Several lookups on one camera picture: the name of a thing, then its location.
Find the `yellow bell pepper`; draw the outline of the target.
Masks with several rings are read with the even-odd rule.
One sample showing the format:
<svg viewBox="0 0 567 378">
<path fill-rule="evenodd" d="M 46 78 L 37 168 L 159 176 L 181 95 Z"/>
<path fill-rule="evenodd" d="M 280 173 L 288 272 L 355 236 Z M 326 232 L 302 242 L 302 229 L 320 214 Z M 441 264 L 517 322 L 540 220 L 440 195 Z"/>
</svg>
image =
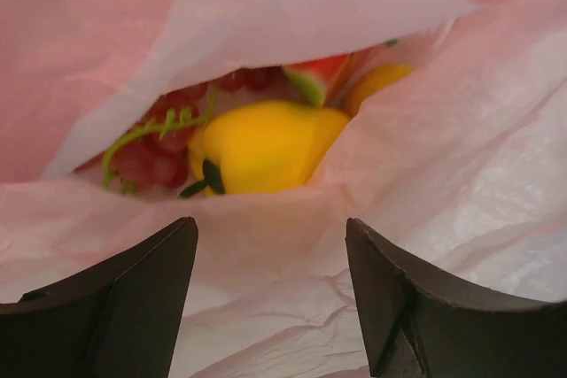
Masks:
<svg viewBox="0 0 567 378">
<path fill-rule="evenodd" d="M 199 127 L 188 143 L 197 181 L 180 197 L 275 193 L 303 186 L 349 121 L 339 109 L 283 99 L 220 114 Z"/>
</svg>

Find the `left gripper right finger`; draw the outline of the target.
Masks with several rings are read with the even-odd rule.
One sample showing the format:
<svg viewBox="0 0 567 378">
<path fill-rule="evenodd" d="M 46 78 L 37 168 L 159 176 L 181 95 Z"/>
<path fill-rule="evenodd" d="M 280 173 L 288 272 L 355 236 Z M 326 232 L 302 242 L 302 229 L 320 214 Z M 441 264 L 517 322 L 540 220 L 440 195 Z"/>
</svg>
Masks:
<svg viewBox="0 0 567 378">
<path fill-rule="evenodd" d="M 564 377 L 566 303 L 465 281 L 346 223 L 346 250 L 373 377 Z"/>
</svg>

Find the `pink plastic bag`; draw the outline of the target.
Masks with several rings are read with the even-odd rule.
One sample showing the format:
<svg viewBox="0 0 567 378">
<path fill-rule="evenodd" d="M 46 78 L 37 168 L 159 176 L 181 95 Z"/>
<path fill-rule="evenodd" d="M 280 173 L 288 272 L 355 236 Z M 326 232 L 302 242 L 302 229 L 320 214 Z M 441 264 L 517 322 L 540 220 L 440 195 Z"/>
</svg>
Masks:
<svg viewBox="0 0 567 378">
<path fill-rule="evenodd" d="M 163 92 L 364 48 L 416 71 L 306 188 L 150 201 L 73 176 Z M 472 282 L 565 298 L 566 0 L 1 0 L 2 300 L 183 215 L 173 377 L 363 376 L 350 217 Z"/>
</svg>

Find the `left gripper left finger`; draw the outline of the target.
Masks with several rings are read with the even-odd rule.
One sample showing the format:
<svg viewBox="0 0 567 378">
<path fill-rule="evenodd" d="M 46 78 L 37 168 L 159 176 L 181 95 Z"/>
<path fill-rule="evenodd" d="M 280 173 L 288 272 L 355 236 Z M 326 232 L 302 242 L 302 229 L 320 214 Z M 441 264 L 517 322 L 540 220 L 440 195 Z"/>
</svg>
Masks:
<svg viewBox="0 0 567 378">
<path fill-rule="evenodd" d="M 166 377 L 198 244 L 192 218 L 1 306 L 3 377 Z"/>
</svg>

